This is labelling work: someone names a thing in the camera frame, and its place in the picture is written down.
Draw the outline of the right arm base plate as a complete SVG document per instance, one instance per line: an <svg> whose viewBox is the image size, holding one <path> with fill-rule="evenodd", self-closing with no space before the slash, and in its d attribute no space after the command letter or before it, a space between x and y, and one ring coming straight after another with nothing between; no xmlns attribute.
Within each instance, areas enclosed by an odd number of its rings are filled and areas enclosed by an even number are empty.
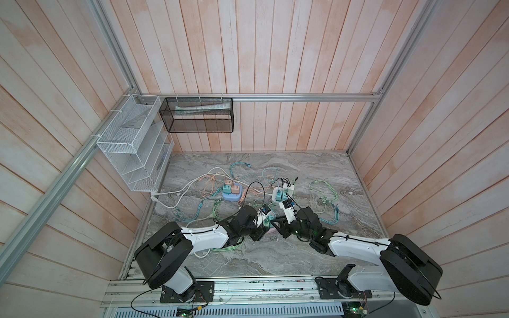
<svg viewBox="0 0 509 318"><path fill-rule="evenodd" d="M355 289L347 280L339 278L315 277L320 299L370 299L371 290L360 291Z"/></svg>

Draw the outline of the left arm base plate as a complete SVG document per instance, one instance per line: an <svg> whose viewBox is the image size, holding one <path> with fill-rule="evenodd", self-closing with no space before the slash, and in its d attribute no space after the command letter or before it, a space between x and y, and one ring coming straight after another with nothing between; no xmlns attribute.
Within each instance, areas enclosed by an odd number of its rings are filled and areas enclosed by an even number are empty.
<svg viewBox="0 0 509 318"><path fill-rule="evenodd" d="M193 283L186 291L178 294L172 288L163 286L160 303L184 304L191 302L213 302L215 291L214 281L198 281Z"/></svg>

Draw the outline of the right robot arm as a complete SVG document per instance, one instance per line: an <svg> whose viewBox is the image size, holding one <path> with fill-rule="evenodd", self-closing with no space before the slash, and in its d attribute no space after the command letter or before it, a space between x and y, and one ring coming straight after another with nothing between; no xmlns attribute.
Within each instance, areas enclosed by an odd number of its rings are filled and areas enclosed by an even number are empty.
<svg viewBox="0 0 509 318"><path fill-rule="evenodd" d="M353 298L379 290L403 295L421 306L441 299L437 290L444 272L438 263L405 235L366 238L348 235L323 226L310 207L290 210L271 220L284 237L296 236L319 254L368 262L367 267L347 264L334 282L342 298Z"/></svg>

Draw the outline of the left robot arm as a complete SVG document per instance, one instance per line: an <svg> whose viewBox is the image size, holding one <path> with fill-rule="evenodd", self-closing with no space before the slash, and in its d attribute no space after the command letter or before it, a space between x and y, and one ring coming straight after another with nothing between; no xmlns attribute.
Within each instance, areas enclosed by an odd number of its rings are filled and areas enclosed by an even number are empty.
<svg viewBox="0 0 509 318"><path fill-rule="evenodd" d="M145 283L151 289L166 286L179 295L187 293L195 285L194 277L182 265L190 254L237 246L245 237L259 241L269 230L264 221L270 212L267 205L258 209L244 205L209 227L191 229L167 223L134 253Z"/></svg>

